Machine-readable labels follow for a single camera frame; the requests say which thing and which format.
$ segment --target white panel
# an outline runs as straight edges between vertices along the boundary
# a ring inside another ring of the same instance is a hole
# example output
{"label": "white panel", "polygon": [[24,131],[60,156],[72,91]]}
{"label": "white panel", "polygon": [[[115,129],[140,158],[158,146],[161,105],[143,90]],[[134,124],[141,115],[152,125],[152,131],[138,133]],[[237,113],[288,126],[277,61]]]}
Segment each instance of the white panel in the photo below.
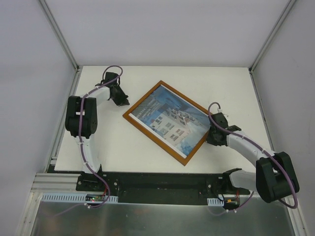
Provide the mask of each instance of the white panel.
{"label": "white panel", "polygon": [[110,203],[118,203],[118,197],[117,196],[110,196],[107,195],[102,197],[102,201],[87,201],[86,196],[94,196],[94,194],[85,194],[85,193],[44,193],[43,197],[41,199],[42,202],[55,202],[55,203],[102,203],[106,198],[108,200],[106,201],[106,204]]}
{"label": "white panel", "polygon": [[288,0],[47,0],[80,65],[249,67]]}
{"label": "white panel", "polygon": [[0,3],[0,235],[15,235],[74,70],[37,1]]}
{"label": "white panel", "polygon": [[[99,83],[105,66],[84,66],[76,94],[85,94]],[[247,68],[124,66],[121,88],[136,103],[163,80],[197,104],[208,108],[220,102],[230,124],[269,148],[269,143]],[[95,133],[104,171],[155,173],[222,173],[234,168],[255,171],[235,150],[204,143],[186,166],[175,160],[123,118],[130,106],[117,107],[110,100],[97,107]],[[82,158],[74,138],[65,132],[55,170],[81,171]]]}
{"label": "white panel", "polygon": [[254,72],[272,142],[290,154],[315,234],[315,1],[298,1]]}

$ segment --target white table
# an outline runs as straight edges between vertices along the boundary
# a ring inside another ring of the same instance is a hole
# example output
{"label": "white table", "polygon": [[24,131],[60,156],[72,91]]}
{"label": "white table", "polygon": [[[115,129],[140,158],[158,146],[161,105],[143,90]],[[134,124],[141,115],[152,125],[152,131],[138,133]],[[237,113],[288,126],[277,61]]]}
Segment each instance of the white table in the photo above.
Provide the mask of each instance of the white table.
{"label": "white table", "polygon": [[[99,83],[105,68],[84,66],[76,94],[83,95]],[[206,109],[211,102],[220,102],[223,112],[229,115],[230,125],[239,126],[255,141],[270,148],[247,68],[123,66],[123,69],[121,88],[129,96],[130,105],[163,80]],[[252,164],[236,151],[207,143],[183,166],[123,118],[129,108],[117,107],[113,101],[98,107],[95,137],[103,171],[222,173],[237,167],[254,171]],[[64,133],[55,170],[82,170],[78,147],[68,131]]]}

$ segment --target picture frame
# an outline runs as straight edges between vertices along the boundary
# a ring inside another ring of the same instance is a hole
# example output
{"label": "picture frame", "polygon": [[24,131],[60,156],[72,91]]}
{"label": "picture frame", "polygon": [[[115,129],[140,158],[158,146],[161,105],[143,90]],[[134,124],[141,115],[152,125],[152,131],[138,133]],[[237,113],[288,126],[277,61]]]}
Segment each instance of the picture frame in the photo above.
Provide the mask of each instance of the picture frame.
{"label": "picture frame", "polygon": [[208,111],[159,81],[123,117],[184,166],[205,142]]}

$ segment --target metal plate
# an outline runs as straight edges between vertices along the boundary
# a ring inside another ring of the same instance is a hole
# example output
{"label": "metal plate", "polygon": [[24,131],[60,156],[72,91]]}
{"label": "metal plate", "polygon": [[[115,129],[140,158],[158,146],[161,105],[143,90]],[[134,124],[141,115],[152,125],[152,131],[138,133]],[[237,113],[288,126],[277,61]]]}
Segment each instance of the metal plate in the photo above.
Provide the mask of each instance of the metal plate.
{"label": "metal plate", "polygon": [[41,202],[33,236],[294,235],[287,209],[253,198],[237,213],[213,216],[220,207],[108,204],[99,209]]}

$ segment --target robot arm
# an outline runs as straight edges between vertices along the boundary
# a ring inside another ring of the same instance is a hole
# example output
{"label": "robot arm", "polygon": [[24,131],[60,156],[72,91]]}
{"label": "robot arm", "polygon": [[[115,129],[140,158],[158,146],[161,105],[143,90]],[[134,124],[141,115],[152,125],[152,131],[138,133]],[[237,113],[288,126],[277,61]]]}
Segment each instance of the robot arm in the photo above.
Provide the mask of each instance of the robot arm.
{"label": "robot arm", "polygon": [[[206,142],[215,146],[228,146],[239,152],[256,167],[256,173],[246,172],[239,168],[225,172],[223,175],[228,176],[227,181],[230,185],[258,192],[267,203],[291,195],[292,192],[287,179],[277,165],[266,155],[269,154],[283,167],[292,182],[294,191],[296,193],[299,191],[299,183],[288,154],[285,152],[275,153],[267,149],[260,150],[257,145],[253,144],[253,141],[248,141],[251,139],[239,127],[236,125],[228,126],[223,113],[213,114],[211,118],[211,127]],[[213,122],[230,132],[219,129]]]}
{"label": "robot arm", "polygon": [[[111,81],[116,77],[118,77],[118,74],[107,72],[105,80],[102,80],[101,83],[97,84],[96,86]],[[83,153],[86,162],[95,173],[97,173],[101,168],[101,164],[98,159],[98,149],[95,146],[94,137],[94,133],[97,129],[97,106],[102,104],[104,101],[108,101],[109,99],[112,99],[117,106],[129,105],[127,98],[128,96],[125,95],[123,90],[120,88],[120,82],[117,83],[116,81],[110,83],[107,86],[99,88],[89,95],[89,97],[85,98],[81,130],[82,142],[78,136],[80,105],[82,97],[70,96],[68,98],[65,128],[66,130],[70,131],[71,135],[74,137],[80,152],[81,144],[83,144]],[[83,164],[82,171],[87,174],[92,174],[85,164]]]}

